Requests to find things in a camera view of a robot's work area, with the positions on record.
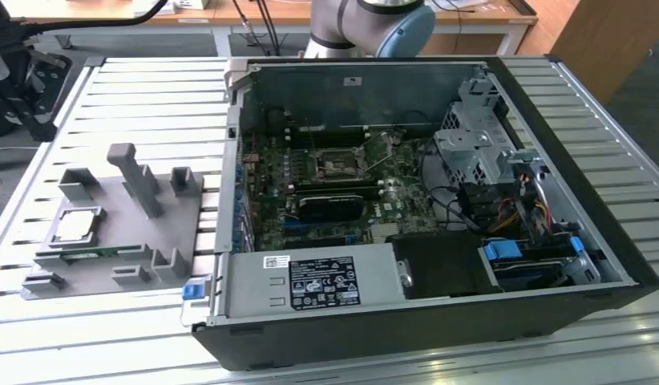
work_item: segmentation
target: warning label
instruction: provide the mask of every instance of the warning label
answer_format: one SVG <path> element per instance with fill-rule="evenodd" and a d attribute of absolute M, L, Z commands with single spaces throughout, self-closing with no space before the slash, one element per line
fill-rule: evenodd
<path fill-rule="evenodd" d="M 353 257 L 289 261 L 289 291 L 294 310 L 358 305 Z"/>

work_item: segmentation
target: red wire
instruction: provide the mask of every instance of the red wire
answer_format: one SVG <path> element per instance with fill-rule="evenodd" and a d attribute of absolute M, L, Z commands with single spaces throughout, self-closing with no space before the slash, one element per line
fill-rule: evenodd
<path fill-rule="evenodd" d="M 496 221 L 500 221 L 500 209 L 502 208 L 502 205 L 505 204 L 505 202 L 512 202 L 512 198 L 505 198 L 504 200 L 500 201 L 500 204 L 498 204 L 498 215 L 496 217 Z"/>

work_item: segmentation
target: aluminum work table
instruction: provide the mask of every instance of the aluminum work table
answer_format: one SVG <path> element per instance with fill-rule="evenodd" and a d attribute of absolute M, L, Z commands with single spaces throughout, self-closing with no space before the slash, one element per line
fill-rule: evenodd
<path fill-rule="evenodd" d="M 560 63 L 504 61 L 659 274 L 659 169 Z M 548 337 L 253 372 L 222 369 L 189 335 L 189 318 L 208 308 L 182 310 L 178 289 L 22 300 L 62 197 L 57 180 L 73 167 L 116 175 L 105 162 L 114 142 L 136 144 L 153 173 L 189 166 L 204 174 L 193 274 L 210 273 L 224 66 L 220 58 L 148 58 L 82 69 L 58 137 L 40 146 L 0 218 L 0 383 L 659 383 L 659 290 Z"/>

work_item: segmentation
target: blue tab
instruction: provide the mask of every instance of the blue tab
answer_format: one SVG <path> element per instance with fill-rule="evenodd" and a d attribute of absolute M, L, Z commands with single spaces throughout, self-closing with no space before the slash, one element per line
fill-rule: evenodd
<path fill-rule="evenodd" d="M 482 253 L 486 254 L 486 259 L 492 261 L 496 259 L 498 256 L 496 255 L 496 252 L 493 251 L 493 247 L 490 245 L 485 245 L 482 247 Z"/>
<path fill-rule="evenodd" d="M 579 237 L 572 237 L 572 238 L 569 238 L 569 243 L 572 244 L 572 247 L 574 248 L 576 253 L 581 254 L 585 250 L 584 244 L 581 243 L 581 239 Z"/>
<path fill-rule="evenodd" d="M 510 240 L 490 241 L 488 245 L 484 246 L 484 251 L 489 261 L 493 259 L 521 258 L 517 242 Z"/>
<path fill-rule="evenodd" d="M 186 283 L 181 288 L 181 299 L 189 301 L 192 299 L 202 299 L 205 297 L 205 286 L 200 283 Z"/>

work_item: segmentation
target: motherboard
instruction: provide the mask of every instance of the motherboard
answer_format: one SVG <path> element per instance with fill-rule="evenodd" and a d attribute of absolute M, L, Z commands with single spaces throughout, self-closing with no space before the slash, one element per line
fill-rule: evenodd
<path fill-rule="evenodd" d="M 424 141 L 398 127 L 301 127 L 241 143 L 257 251 L 382 243 L 437 230 Z"/>

